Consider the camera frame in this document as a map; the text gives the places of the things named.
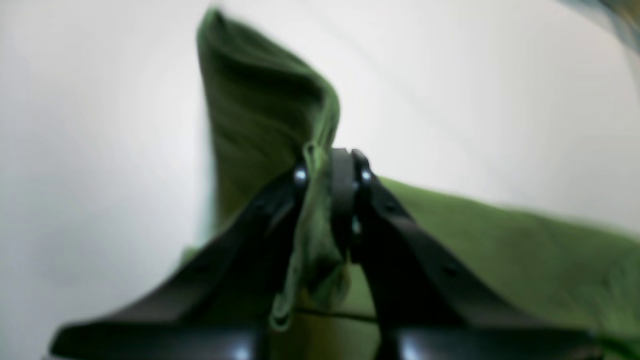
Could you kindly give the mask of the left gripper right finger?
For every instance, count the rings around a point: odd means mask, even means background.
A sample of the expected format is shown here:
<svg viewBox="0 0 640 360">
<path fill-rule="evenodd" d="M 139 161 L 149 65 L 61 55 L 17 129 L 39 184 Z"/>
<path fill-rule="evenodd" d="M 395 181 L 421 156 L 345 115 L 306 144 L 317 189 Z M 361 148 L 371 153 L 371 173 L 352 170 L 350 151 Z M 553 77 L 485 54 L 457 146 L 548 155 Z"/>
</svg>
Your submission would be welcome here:
<svg viewBox="0 0 640 360">
<path fill-rule="evenodd" d="M 331 227 L 360 264 L 381 331 L 378 360 L 601 360 L 588 330 L 506 301 L 423 230 L 359 150 L 331 155 Z"/>
</svg>

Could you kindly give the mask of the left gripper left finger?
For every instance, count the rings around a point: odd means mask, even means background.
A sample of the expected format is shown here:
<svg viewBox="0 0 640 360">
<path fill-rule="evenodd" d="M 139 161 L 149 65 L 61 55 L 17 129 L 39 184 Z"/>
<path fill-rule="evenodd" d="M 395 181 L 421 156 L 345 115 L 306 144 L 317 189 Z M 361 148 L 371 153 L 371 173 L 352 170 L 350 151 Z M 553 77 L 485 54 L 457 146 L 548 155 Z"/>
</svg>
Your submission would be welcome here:
<svg viewBox="0 0 640 360">
<path fill-rule="evenodd" d="M 51 360 L 267 360 L 309 176 L 297 164 L 156 289 L 98 319 L 62 326 Z"/>
</svg>

